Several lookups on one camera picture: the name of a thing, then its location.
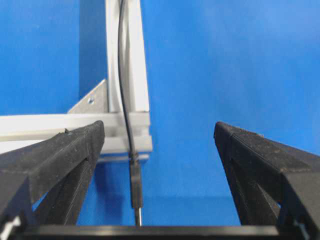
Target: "blue backdrop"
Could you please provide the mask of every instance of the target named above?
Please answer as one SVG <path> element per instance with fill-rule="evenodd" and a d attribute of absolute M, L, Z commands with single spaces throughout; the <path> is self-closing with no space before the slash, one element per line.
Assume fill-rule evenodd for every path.
<path fill-rule="evenodd" d="M 146 225 L 238 225 L 217 121 L 320 154 L 320 2 L 141 0 Z M 0 0 L 0 114 L 65 113 L 107 77 L 103 0 Z M 78 224 L 132 225 L 126 163 L 98 165 Z"/>

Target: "black plastic part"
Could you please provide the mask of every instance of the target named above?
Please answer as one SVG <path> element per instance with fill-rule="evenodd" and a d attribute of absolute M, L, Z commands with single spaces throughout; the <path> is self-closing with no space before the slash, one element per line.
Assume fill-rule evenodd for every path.
<path fill-rule="evenodd" d="M 255 180 L 245 173 L 235 159 L 232 159 L 231 136 L 235 133 L 257 134 L 222 122 L 216 124 L 214 131 L 215 144 L 240 222 L 242 225 L 275 225 L 279 206 Z"/>
<path fill-rule="evenodd" d="M 141 166 L 139 161 L 129 162 L 131 206 L 134 209 L 142 208 L 144 205 L 142 195 Z"/>
<path fill-rule="evenodd" d="M 29 227 L 14 231 L 11 240 L 102 239 L 208 239 L 208 240 L 301 240 L 297 227 L 275 226 L 57 226 Z"/>
<path fill-rule="evenodd" d="M 1 173 L 0 184 L 0 232 L 2 231 L 1 226 L 5 222 L 12 221 L 19 215 L 29 224 L 35 224 L 27 176 Z"/>
<path fill-rule="evenodd" d="M 39 223 L 75 224 L 104 144 L 102 121 L 0 155 L 0 223 L 20 215 Z"/>
<path fill-rule="evenodd" d="M 214 139 L 241 223 L 264 224 L 263 215 L 276 216 L 275 200 L 281 204 L 278 226 L 299 225 L 305 236 L 320 238 L 319 156 L 222 122 Z M 253 222 L 252 213 L 259 215 Z"/>

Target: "cable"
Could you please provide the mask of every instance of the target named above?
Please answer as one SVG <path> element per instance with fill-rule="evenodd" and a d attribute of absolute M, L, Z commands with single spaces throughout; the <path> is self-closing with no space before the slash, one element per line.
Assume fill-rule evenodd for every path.
<path fill-rule="evenodd" d="M 120 0 L 119 24 L 118 24 L 118 77 L 121 94 L 121 102 L 125 121 L 126 133 L 129 142 L 129 172 L 130 172 L 130 192 L 131 206 L 134 209 L 134 221 L 136 226 L 142 225 L 141 208 L 143 207 L 141 167 L 139 163 L 139 155 L 135 148 L 131 122 L 128 114 L 127 103 L 124 94 L 123 79 L 121 74 L 121 51 L 122 51 L 122 33 L 124 21 L 124 0 Z"/>

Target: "metal pin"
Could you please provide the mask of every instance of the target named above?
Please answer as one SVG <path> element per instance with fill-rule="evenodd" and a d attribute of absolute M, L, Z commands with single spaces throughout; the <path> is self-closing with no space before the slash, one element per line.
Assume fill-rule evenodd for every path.
<path fill-rule="evenodd" d="M 138 227 L 142 226 L 141 207 L 134 209 L 134 220 L 135 220 L 136 226 Z"/>

